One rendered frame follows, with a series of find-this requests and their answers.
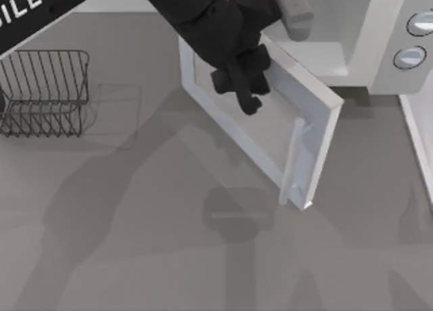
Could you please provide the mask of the pale microwave door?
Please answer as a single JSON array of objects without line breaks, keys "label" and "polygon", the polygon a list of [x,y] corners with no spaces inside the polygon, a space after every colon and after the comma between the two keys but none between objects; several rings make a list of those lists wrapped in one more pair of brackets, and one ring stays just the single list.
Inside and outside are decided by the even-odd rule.
[{"label": "pale microwave door", "polygon": [[179,40],[181,82],[197,104],[278,186],[281,205],[305,210],[315,192],[344,103],[284,46],[267,35],[261,43],[271,56],[265,72],[271,92],[252,116],[245,115],[233,93],[219,95],[211,66]]}]

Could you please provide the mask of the pale grey rounded box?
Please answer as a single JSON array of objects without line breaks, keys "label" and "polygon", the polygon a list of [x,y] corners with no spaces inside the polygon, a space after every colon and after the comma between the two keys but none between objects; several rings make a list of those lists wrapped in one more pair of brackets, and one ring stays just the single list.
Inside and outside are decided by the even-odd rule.
[{"label": "pale grey rounded box", "polygon": [[301,42],[309,38],[313,27],[314,13],[308,0],[276,0],[281,11],[281,21],[292,41]]}]

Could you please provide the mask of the pale microwave oven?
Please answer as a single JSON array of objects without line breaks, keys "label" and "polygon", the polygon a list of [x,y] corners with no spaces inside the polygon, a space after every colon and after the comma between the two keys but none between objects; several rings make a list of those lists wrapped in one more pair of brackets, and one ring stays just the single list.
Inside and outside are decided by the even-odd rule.
[{"label": "pale microwave oven", "polygon": [[[281,22],[264,34],[325,84],[366,87],[372,95],[417,93],[433,70],[433,34],[413,37],[406,29],[415,13],[433,9],[433,0],[308,0],[313,27],[305,41],[292,41]],[[421,46],[422,65],[400,70],[400,49]]]}]

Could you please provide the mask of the grey microwave knob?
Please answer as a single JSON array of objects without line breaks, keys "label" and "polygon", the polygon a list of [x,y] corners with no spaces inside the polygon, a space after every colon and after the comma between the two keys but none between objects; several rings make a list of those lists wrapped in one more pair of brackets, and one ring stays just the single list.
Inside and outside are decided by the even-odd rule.
[{"label": "grey microwave knob", "polygon": [[406,23],[406,29],[413,37],[433,34],[433,9],[413,14]]},{"label": "grey microwave knob", "polygon": [[422,65],[426,58],[427,51],[423,47],[408,47],[396,52],[393,64],[400,70],[410,70]]}]

